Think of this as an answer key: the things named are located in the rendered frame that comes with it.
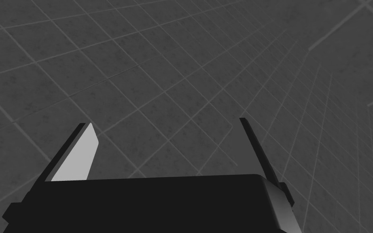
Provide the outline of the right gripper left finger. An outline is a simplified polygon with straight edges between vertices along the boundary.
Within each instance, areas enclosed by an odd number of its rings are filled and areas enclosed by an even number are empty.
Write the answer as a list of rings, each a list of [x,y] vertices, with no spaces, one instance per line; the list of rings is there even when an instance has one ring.
[[[99,144],[92,123],[80,123],[43,171],[43,181],[86,180]]]

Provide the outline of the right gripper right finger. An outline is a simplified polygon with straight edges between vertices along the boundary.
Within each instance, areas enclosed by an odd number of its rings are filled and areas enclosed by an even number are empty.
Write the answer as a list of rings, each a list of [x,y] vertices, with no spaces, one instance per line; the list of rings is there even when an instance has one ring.
[[[275,186],[277,186],[278,188],[281,187],[280,185],[280,182],[278,182],[278,179],[277,179],[277,176],[274,172],[274,169],[272,168],[269,160],[268,160],[268,157],[266,156],[266,153],[264,152],[262,146],[260,145],[252,127],[251,127],[251,124],[249,123],[249,121],[242,117],[242,118],[239,118],[240,119],[240,122],[243,126],[243,129],[252,145],[252,148],[257,156],[257,159],[261,165],[261,168],[263,170],[263,173],[265,175],[265,178],[271,182],[272,184],[274,184]]]

